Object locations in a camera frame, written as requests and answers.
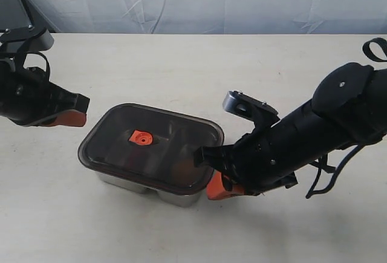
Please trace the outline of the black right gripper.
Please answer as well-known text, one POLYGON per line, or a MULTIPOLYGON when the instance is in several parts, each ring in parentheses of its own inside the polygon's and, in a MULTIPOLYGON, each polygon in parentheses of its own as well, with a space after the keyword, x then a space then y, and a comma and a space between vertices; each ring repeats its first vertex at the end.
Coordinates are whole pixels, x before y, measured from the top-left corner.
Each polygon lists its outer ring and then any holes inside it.
POLYGON ((210 167, 214 175, 206 187, 209 200, 224 200, 235 196, 258 196, 281 187, 298 184, 294 172, 263 184, 261 171, 270 166, 270 159, 261 159, 262 146, 246 134, 235 144, 201 146, 193 153, 195 167, 210 167))

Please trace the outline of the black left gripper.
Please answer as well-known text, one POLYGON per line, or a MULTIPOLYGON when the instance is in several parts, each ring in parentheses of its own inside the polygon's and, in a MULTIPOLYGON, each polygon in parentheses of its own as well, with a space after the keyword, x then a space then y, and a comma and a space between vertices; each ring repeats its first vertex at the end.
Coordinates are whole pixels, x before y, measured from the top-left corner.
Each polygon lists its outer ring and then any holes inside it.
POLYGON ((50 82, 49 69, 18 69, 19 126, 83 127, 90 98, 50 82))

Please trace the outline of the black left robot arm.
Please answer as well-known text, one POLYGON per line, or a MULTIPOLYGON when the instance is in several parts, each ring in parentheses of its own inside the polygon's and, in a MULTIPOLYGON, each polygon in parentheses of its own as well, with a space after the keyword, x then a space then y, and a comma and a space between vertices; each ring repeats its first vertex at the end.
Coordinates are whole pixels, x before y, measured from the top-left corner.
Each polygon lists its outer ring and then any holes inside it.
POLYGON ((45 81, 45 72, 1 59, 1 116, 23 127, 83 127, 90 99, 45 81))

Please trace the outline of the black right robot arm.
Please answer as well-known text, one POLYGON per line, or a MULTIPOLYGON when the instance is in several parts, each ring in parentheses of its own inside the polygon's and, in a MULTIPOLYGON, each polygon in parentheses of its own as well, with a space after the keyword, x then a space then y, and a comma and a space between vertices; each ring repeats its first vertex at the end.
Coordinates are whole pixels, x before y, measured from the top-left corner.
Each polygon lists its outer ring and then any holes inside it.
POLYGON ((254 123, 234 144, 201 147, 196 167, 215 170, 206 187, 210 200, 257 196, 297 184, 296 171, 312 165, 336 181, 342 166, 328 154, 351 149, 357 154, 386 135, 386 70, 348 63, 327 75, 312 98, 283 118, 270 105, 229 91, 224 110, 254 123))

